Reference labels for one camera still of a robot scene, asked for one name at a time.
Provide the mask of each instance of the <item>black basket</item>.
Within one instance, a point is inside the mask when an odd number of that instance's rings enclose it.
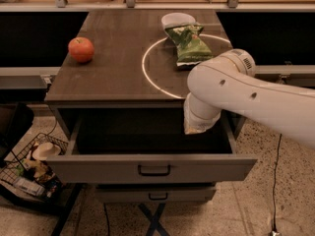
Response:
[[[16,179],[22,174],[20,172],[20,170],[24,168],[22,160],[26,158],[28,154],[32,151],[35,143],[42,144],[46,142],[51,142],[57,146],[60,146],[60,154],[64,154],[66,152],[68,143],[50,137],[46,134],[39,133],[19,153],[14,154],[12,152],[14,158],[9,162],[7,161],[7,165],[4,168],[0,169],[0,180],[9,185],[13,185]]]

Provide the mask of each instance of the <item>drawer handle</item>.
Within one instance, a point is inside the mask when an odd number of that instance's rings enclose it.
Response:
[[[166,171],[165,172],[143,172],[142,166],[138,165],[138,174],[143,176],[143,177],[164,177],[168,176],[170,174],[170,165],[167,165]]]
[[[164,197],[153,197],[153,195],[151,194],[151,193],[149,193],[149,200],[151,200],[151,201],[165,201],[165,200],[167,200],[167,198],[168,198],[168,193],[165,193],[165,196]]]

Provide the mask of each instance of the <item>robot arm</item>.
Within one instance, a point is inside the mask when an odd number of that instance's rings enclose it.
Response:
[[[212,128],[225,109],[315,148],[315,90],[253,78],[255,62],[233,49],[197,65],[188,76],[185,133]]]

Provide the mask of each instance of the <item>apple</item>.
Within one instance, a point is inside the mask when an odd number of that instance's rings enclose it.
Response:
[[[77,36],[69,42],[68,51],[71,57],[79,63],[87,63],[95,55],[95,47],[92,42],[82,36]]]

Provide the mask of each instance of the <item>speckled floor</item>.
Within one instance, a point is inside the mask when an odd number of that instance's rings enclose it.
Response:
[[[38,132],[47,133],[54,118],[36,116],[33,126],[16,149]],[[52,136],[65,139],[59,127]],[[279,134],[245,122],[237,140],[237,152],[255,154],[258,162],[243,182],[217,184],[214,198],[201,203],[167,203],[159,220],[169,235],[263,236],[271,231],[274,166]],[[158,204],[145,204],[155,213]],[[283,137],[276,185],[277,227],[284,236],[315,235],[315,151]],[[146,235],[150,222],[139,204],[103,204],[95,188],[84,186],[61,235]],[[0,236],[51,235],[57,217],[13,206],[0,197]]]

